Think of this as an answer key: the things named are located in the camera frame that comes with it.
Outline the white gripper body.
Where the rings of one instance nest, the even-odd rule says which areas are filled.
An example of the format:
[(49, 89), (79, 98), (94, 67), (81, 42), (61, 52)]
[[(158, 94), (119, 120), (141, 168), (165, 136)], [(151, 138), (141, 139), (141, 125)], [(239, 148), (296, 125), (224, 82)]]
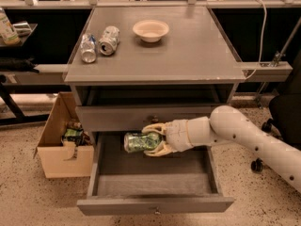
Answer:
[(166, 144), (173, 153), (184, 152), (192, 148), (188, 138), (187, 120), (175, 120), (166, 123)]

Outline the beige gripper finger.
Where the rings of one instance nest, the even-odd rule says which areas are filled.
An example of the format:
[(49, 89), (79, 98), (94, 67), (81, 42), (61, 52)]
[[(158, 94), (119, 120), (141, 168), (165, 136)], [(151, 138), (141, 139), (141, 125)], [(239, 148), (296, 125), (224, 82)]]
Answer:
[(144, 154), (147, 156), (160, 157), (173, 152), (174, 150), (165, 141), (161, 141), (154, 150), (146, 150)]
[(157, 134), (160, 134), (160, 135), (164, 136), (166, 134), (166, 130), (167, 130), (169, 125), (170, 125), (170, 122), (153, 123), (153, 124), (145, 126), (142, 129), (142, 133), (157, 133)]

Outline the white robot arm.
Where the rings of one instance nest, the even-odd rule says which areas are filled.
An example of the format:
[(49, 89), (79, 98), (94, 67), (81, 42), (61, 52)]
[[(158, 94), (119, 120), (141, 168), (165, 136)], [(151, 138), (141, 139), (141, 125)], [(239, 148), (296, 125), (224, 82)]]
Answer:
[(215, 108), (210, 117), (174, 120), (145, 126), (143, 133), (165, 137), (148, 156), (184, 152), (197, 146), (232, 141), (248, 148), (290, 186), (301, 192), (301, 151), (268, 135), (239, 110), (229, 105)]

